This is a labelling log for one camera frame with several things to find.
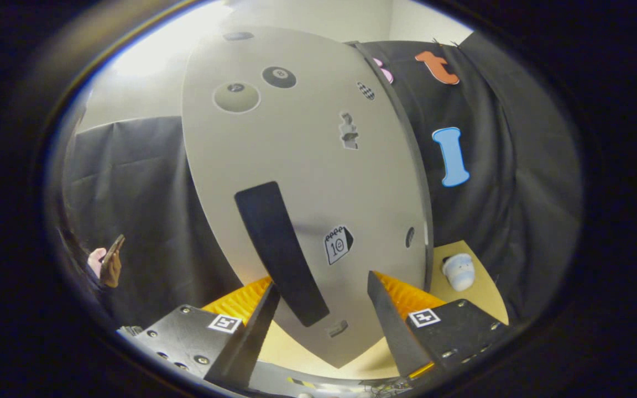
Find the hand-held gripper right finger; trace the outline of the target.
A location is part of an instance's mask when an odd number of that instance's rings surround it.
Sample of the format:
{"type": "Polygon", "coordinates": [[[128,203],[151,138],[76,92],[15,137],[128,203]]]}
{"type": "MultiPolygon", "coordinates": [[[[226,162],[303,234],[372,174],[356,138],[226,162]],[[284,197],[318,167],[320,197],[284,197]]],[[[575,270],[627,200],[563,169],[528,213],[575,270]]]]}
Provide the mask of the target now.
{"type": "Polygon", "coordinates": [[[444,380],[503,345],[510,326],[470,300],[445,302],[371,270],[367,292],[401,377],[444,380]]]}

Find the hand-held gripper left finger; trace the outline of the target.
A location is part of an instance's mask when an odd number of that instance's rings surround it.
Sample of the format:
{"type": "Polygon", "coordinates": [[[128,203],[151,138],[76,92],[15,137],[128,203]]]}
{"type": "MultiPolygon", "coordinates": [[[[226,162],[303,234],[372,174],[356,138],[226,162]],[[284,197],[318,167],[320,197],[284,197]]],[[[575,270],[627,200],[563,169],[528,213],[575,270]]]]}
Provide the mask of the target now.
{"type": "Polygon", "coordinates": [[[150,327],[117,333],[174,369],[228,390],[245,390],[280,302],[264,277],[205,305],[180,305],[150,327]]]}

